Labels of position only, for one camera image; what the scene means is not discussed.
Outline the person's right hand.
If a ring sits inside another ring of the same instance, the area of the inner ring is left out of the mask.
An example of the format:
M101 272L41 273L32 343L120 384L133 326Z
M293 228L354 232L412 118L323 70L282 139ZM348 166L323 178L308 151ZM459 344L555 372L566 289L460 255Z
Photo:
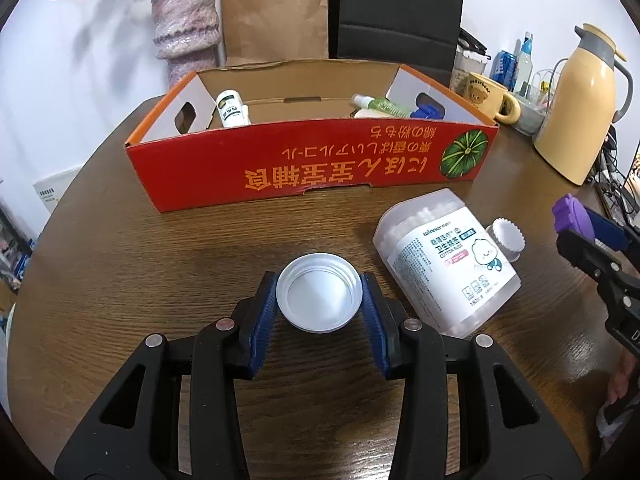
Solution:
M629 416L624 417L621 422L607 422L604 409L626 396L631 384L631 376L638 367L638 362L639 360L631 352L623 349L616 370L608 381L608 396L597 416L598 433L607 446L610 446L620 434Z

